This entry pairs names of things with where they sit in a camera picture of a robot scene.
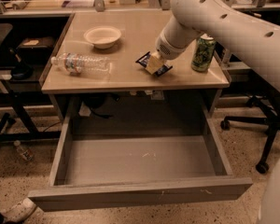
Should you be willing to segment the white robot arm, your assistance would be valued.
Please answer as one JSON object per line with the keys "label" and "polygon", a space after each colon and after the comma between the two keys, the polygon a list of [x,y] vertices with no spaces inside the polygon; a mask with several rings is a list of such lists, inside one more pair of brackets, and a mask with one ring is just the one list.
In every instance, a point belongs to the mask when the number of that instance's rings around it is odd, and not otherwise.
{"label": "white robot arm", "polygon": [[[249,65],[267,83],[280,115],[280,26],[236,11],[221,0],[172,0],[172,17],[156,41],[147,70],[155,73],[208,34]],[[264,192],[257,224],[280,224],[280,158]]]}

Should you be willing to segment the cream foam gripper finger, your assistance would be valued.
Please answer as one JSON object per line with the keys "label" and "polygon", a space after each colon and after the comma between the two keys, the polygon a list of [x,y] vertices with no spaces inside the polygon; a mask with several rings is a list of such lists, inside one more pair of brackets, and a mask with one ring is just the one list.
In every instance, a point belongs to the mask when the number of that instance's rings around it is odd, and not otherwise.
{"label": "cream foam gripper finger", "polygon": [[146,70],[153,75],[165,64],[165,59],[157,52],[153,52],[148,58]]}

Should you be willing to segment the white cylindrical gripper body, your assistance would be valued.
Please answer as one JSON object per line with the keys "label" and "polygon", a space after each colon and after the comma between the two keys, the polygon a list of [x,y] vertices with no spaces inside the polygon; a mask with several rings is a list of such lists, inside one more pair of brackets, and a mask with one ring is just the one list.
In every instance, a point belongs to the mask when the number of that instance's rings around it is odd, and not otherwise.
{"label": "white cylindrical gripper body", "polygon": [[202,34],[201,31],[182,25],[172,16],[156,40],[156,51],[163,59],[174,60]]}

